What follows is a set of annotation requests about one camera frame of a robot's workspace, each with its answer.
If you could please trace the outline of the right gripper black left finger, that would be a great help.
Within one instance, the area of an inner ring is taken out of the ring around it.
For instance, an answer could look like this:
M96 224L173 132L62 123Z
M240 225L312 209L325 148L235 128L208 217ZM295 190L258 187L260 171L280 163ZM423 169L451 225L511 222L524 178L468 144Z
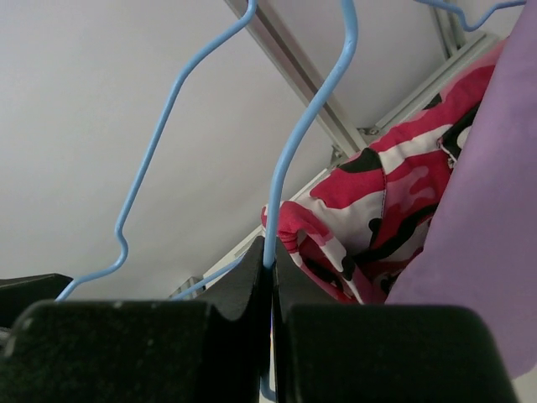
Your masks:
M190 301L41 301L1 353L4 402L256 402L269 365L263 239Z

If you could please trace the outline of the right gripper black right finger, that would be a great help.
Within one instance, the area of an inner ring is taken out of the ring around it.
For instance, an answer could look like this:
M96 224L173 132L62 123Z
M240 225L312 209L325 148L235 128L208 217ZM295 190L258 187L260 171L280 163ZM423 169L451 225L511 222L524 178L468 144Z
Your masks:
M278 401L516 401L474 312L338 303L281 247L273 276Z

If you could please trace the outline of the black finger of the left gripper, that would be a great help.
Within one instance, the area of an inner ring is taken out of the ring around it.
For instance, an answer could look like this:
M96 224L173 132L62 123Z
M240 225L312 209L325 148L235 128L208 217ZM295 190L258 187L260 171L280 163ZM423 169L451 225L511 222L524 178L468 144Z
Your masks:
M71 281L71 277L57 273L1 279L1 327L11 327L35 302L55 299Z

